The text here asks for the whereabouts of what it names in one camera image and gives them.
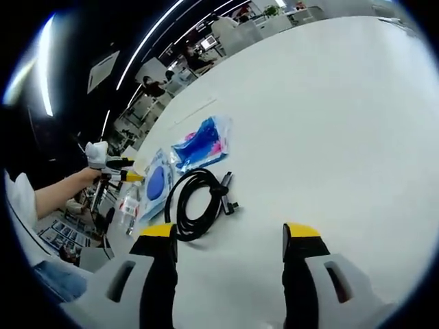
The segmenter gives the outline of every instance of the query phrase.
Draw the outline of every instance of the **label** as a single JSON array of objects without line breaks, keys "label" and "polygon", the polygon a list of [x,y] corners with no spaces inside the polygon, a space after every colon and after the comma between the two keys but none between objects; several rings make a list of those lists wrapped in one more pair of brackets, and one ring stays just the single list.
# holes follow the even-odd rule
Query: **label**
[{"label": "label", "polygon": [[128,198],[128,199],[124,199],[119,209],[121,210],[121,212],[125,214],[128,214],[133,217],[137,217],[137,214],[139,213],[139,205],[140,202],[138,202],[137,200]]}]

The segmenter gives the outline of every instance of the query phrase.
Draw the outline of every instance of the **fluorescent light strip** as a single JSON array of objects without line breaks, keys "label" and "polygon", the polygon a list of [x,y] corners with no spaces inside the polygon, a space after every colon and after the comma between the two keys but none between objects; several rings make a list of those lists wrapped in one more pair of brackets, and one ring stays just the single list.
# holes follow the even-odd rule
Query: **fluorescent light strip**
[{"label": "fluorescent light strip", "polygon": [[143,56],[142,58],[142,62],[145,62],[146,57],[150,54],[152,48],[154,48],[154,46],[156,45],[156,43],[162,38],[162,36],[168,32],[168,30],[174,25],[175,23],[172,23],[156,40],[156,42],[154,42],[154,44],[150,47],[150,50],[146,53],[146,55]]},{"label": "fluorescent light strip", "polygon": [[139,84],[139,87],[137,87],[136,92],[134,93],[134,95],[131,97],[130,102],[128,103],[128,105],[126,106],[126,108],[129,108],[131,106],[132,100],[136,97],[137,93],[139,92],[139,89],[142,87],[142,84]]},{"label": "fluorescent light strip", "polygon": [[49,50],[50,50],[50,32],[51,25],[54,21],[54,15],[47,21],[41,32],[40,42],[38,45],[38,81],[41,88],[41,95],[43,96],[43,103],[46,109],[46,113],[49,116],[53,116],[52,106],[49,98],[49,85],[47,83],[47,70],[49,68]]},{"label": "fluorescent light strip", "polygon": [[5,95],[3,96],[3,104],[12,105],[16,102],[16,99],[21,92],[22,83],[34,67],[35,62],[36,57],[33,57],[29,62],[14,72],[14,75],[9,81],[8,87],[6,88]]},{"label": "fluorescent light strip", "polygon": [[221,5],[220,7],[218,7],[217,9],[214,10],[214,12],[216,12],[217,10],[220,10],[221,8],[223,8],[225,5],[228,5],[230,2],[233,2],[234,0],[230,0],[227,1],[224,5]]},{"label": "fluorescent light strip", "polygon": [[160,55],[158,55],[158,58],[162,57],[163,54],[169,49],[169,47],[170,47],[171,45],[172,45],[172,44],[170,44],[169,46],[167,46],[167,47],[165,48],[165,50],[164,50]]},{"label": "fluorescent light strip", "polygon": [[195,7],[197,4],[199,4],[201,1],[203,1],[203,0],[199,0],[199,1],[197,1],[197,2],[195,2],[191,7],[189,7],[189,9],[188,10],[186,10],[185,12],[183,12],[177,19],[176,19],[176,21],[178,21],[179,19],[181,19],[189,10],[191,10],[193,7]]},{"label": "fluorescent light strip", "polygon": [[110,115],[110,110],[108,110],[108,112],[107,112],[107,116],[105,117],[105,122],[104,122],[104,126],[102,127],[102,134],[101,134],[101,137],[104,135],[105,126],[107,125],[108,115]]},{"label": "fluorescent light strip", "polygon": [[125,71],[122,73],[121,79],[119,80],[119,83],[117,84],[116,90],[119,90],[123,79],[125,78],[126,73],[128,72],[128,69],[130,68],[131,64],[134,62],[134,59],[137,57],[137,55],[139,54],[140,50],[142,49],[143,45],[145,44],[145,42],[151,37],[151,35],[154,33],[154,31],[157,29],[157,27],[180,5],[182,4],[184,0],[178,0],[172,7],[170,7],[170,9],[168,9],[168,11],[162,16],[160,17],[160,19],[157,21],[157,23],[154,24],[154,26],[152,27],[152,29],[147,33],[147,35],[145,36],[145,38],[143,38],[142,42],[140,43],[140,45],[137,47],[136,51],[134,52],[134,54],[132,55],[130,61],[128,62],[128,65],[125,68]]},{"label": "fluorescent light strip", "polygon": [[[216,12],[217,10],[223,8],[225,5],[228,5],[230,2],[233,2],[233,1],[234,1],[234,0],[229,0],[229,1],[227,1],[226,3],[222,4],[220,7],[218,7],[217,9],[215,9],[214,12]],[[190,29],[188,29],[188,30],[186,31],[185,34],[183,34],[183,35],[182,35],[182,36],[181,36],[176,42],[174,42],[174,44],[175,44],[175,45],[178,44],[178,43],[181,41],[181,39],[183,39],[185,36],[187,36],[187,35],[189,34],[190,31],[192,31],[193,29],[195,29],[195,28],[198,26],[198,24],[200,24],[202,21],[204,21],[204,20],[205,20],[206,18],[208,18],[210,15],[211,15],[211,14],[206,15],[206,16],[203,17],[198,23],[196,23],[193,27],[191,27]]]},{"label": "fluorescent light strip", "polygon": [[232,12],[233,10],[245,5],[246,3],[249,3],[250,0],[244,1],[243,3],[241,3],[240,5],[237,5],[236,7],[233,7],[232,9],[227,10],[225,13],[223,13],[221,16],[227,15],[229,12]]},{"label": "fluorescent light strip", "polygon": [[190,29],[188,29],[187,31],[186,31],[186,33],[185,34],[183,34],[176,42],[174,42],[174,44],[176,45],[176,44],[178,44],[180,41],[181,41],[181,39],[183,39],[185,36],[187,36],[188,34],[189,34],[189,32],[190,31],[192,31],[193,29],[195,29],[197,26],[198,26],[198,24],[200,24],[203,20],[205,20],[207,17],[209,17],[210,16],[210,14],[207,14],[205,17],[203,17],[202,19],[200,19],[199,21],[198,21],[198,23],[196,23],[193,27],[191,27]]}]

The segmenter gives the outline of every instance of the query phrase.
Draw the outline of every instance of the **blue package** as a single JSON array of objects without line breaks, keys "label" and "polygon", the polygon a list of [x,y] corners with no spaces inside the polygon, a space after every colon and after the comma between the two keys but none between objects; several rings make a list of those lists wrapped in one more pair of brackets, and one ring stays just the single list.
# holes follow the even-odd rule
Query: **blue package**
[{"label": "blue package", "polygon": [[228,131],[231,119],[212,116],[201,123],[196,132],[171,146],[171,161],[180,175],[194,168],[216,163],[228,154]]},{"label": "blue package", "polygon": [[159,149],[147,168],[139,216],[140,223],[149,221],[164,209],[173,183],[172,167],[166,153]]}]

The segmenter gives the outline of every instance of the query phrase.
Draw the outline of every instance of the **jeans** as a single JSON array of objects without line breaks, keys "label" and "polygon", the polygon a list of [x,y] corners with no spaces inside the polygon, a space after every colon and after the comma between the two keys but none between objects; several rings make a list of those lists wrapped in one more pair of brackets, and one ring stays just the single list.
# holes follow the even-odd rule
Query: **jeans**
[{"label": "jeans", "polygon": [[72,302],[87,289],[87,280],[62,264],[43,261],[34,266],[37,278],[57,304]]}]

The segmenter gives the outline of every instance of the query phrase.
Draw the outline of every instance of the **small bottle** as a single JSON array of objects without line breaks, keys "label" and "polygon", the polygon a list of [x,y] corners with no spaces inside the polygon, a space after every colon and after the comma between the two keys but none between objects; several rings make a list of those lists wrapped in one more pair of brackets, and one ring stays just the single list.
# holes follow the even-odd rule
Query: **small bottle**
[{"label": "small bottle", "polygon": [[137,183],[135,182],[128,189],[115,213],[115,221],[119,222],[119,225],[124,229],[126,228],[127,235],[132,234],[137,216],[139,215],[140,189]]}]

